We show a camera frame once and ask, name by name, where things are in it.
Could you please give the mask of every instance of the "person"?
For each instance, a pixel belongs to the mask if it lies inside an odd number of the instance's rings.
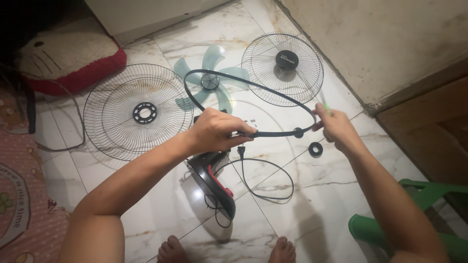
[[[372,213],[395,249],[392,262],[449,262],[444,246],[422,210],[367,150],[345,113],[325,110],[313,128],[324,128],[326,140],[346,155]],[[124,261],[124,228],[120,217],[137,203],[167,172],[196,153],[225,151],[252,141],[228,137],[235,131],[256,130],[237,117],[207,108],[188,130],[129,162],[76,206],[58,262],[116,263]],[[171,235],[157,252],[160,263],[189,262],[179,240]],[[295,262],[293,243],[280,237],[269,263]]]

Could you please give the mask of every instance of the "light blue fan blade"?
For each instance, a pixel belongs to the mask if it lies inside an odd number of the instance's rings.
[[[180,58],[175,64],[174,64],[174,72],[179,75],[179,77],[183,78],[187,74],[187,72],[190,71],[189,65],[187,65],[187,62],[185,62],[184,58]],[[202,82],[202,78],[198,76],[197,74],[190,74],[187,76],[187,81],[191,82],[193,84],[200,84]]]
[[[241,79],[250,80],[249,72],[246,69],[241,68],[241,67],[227,67],[227,68],[223,68],[223,69],[219,70],[219,72],[224,73],[224,74],[228,74],[228,75],[231,75],[231,76],[234,76],[234,77],[238,77],[238,78],[241,78]],[[245,84],[245,83],[237,81],[237,80],[232,80],[230,78],[220,76],[219,81],[222,82],[222,83],[238,86],[243,90],[249,90],[248,84]]]
[[[203,56],[202,68],[214,70],[216,62],[224,52],[226,52],[226,50],[218,45],[211,45],[210,47],[208,47],[208,49],[205,52],[205,55]]]
[[[196,101],[198,101],[198,103],[203,104],[209,95],[209,92],[206,92],[204,89],[202,89],[198,93],[194,94],[193,97]],[[181,108],[184,111],[193,110],[197,107],[189,97],[183,99],[175,99],[175,102],[177,103],[179,108]]]
[[[218,88],[215,90],[216,98],[218,99],[218,109],[226,110],[228,114],[233,112],[233,107],[231,105],[231,94],[223,86],[219,84]]]

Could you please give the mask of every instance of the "electric fan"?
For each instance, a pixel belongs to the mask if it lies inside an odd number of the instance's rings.
[[[312,100],[323,82],[323,64],[306,40],[281,32],[256,38],[242,56],[242,68],[252,82],[285,94],[300,103]],[[297,104],[259,87],[250,89],[264,101],[283,107]]]
[[[185,96],[175,72],[152,64],[126,66],[89,94],[86,133],[104,154],[131,161],[190,127],[193,111],[176,103]]]
[[[205,55],[203,56],[202,69],[214,70],[218,61],[224,58],[222,56],[224,52],[226,52],[226,50],[218,45],[211,45],[210,47],[208,47],[208,49],[205,52]],[[180,58],[175,63],[174,71],[182,79],[185,77],[187,72],[190,71],[190,68],[187,65],[187,62],[185,62],[184,58]],[[240,67],[227,67],[220,69],[218,72],[239,77],[241,79],[249,80],[249,73],[247,72],[247,70]],[[187,76],[186,81],[195,85],[191,88],[192,91],[198,90],[198,92],[193,95],[197,102],[202,104],[206,101],[206,99],[211,93],[215,93],[218,99],[218,109],[226,110],[228,114],[231,114],[233,111],[231,104],[231,95],[222,83],[238,86],[243,90],[249,90],[248,85],[242,82],[232,80],[226,77],[220,77],[210,73],[205,73],[202,76],[199,76],[197,74],[190,74],[189,76]],[[188,97],[176,99],[175,101],[177,105],[179,105],[179,107],[185,111],[193,110],[195,108],[195,104]]]

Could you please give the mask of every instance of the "fan guard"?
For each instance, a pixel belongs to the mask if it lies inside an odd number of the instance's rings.
[[[315,49],[297,36],[272,32],[256,38],[242,56],[250,80],[285,94],[300,103],[312,100],[323,83],[323,63]],[[250,89],[264,101],[283,107],[297,106],[258,87]]]
[[[182,79],[170,69],[126,66],[89,94],[83,112],[86,133],[104,154],[131,161],[190,127],[193,111],[176,103],[185,96]]]

